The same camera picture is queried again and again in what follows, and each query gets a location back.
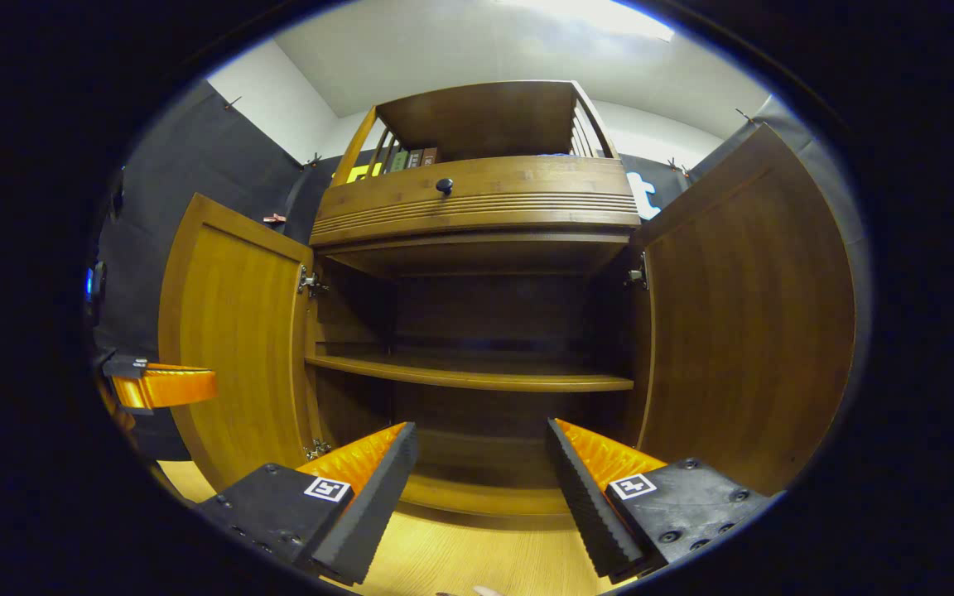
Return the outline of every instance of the open cabinet door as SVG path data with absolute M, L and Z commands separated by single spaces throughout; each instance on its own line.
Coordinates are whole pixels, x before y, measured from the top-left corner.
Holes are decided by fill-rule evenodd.
M 638 447 L 764 494 L 787 487 L 837 412 L 855 337 L 845 245 L 817 184 L 761 126 L 632 244 L 648 282 L 633 287 Z
M 160 294 L 160 359 L 216 372 L 219 395 L 171 415 L 217 491 L 268 461 L 306 461 L 307 295 L 296 288 L 311 264 L 306 246 L 200 194 L 179 223 Z

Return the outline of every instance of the metal hinge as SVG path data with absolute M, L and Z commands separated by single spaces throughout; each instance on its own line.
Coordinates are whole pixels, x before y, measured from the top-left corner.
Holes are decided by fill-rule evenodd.
M 311 439 L 311 442 L 315 444 L 314 449 L 304 448 L 304 457 L 307 457 L 308 461 L 311 461 L 317 457 L 322 457 L 333 449 L 333 446 L 330 446 L 330 444 L 325 444 L 325 442 L 322 442 L 319 439 Z
M 628 271 L 628 279 L 624 280 L 624 287 L 631 286 L 633 283 L 638 283 L 640 286 L 643 286 L 644 290 L 648 290 L 647 286 L 647 253 L 641 252 L 639 254 L 639 269 L 631 269 Z
M 328 291 L 329 286 L 323 286 L 319 283 L 319 274 L 314 272 L 311 276 L 307 276 L 307 267 L 306 265 L 301 265 L 300 267 L 300 285 L 296 287 L 296 293 L 300 294 L 304 291 L 304 288 L 307 288 L 307 295 L 311 298 L 315 298 L 315 294 L 318 291 Z

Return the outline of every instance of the white ceiling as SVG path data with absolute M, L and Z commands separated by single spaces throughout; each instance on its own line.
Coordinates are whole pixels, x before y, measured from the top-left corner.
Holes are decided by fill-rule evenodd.
M 657 113 L 720 138 L 769 92 L 682 37 L 609 35 L 496 0 L 360 0 L 282 31 L 277 44 L 338 117 L 454 87 L 575 79 L 592 99 Z

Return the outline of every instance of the ceiling light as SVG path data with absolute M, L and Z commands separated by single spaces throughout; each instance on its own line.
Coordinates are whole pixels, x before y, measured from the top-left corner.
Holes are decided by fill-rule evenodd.
M 548 14 L 582 20 L 606 33 L 640 35 L 670 41 L 674 31 L 635 8 L 612 0 L 496 0 L 500 4 L 535 8 Z

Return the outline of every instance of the drawer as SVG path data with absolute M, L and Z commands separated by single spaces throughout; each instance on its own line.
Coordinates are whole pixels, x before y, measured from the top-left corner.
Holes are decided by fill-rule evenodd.
M 454 181 L 450 196 L 436 189 Z M 492 157 L 414 167 L 331 186 L 311 246 L 503 227 L 639 226 L 618 159 Z

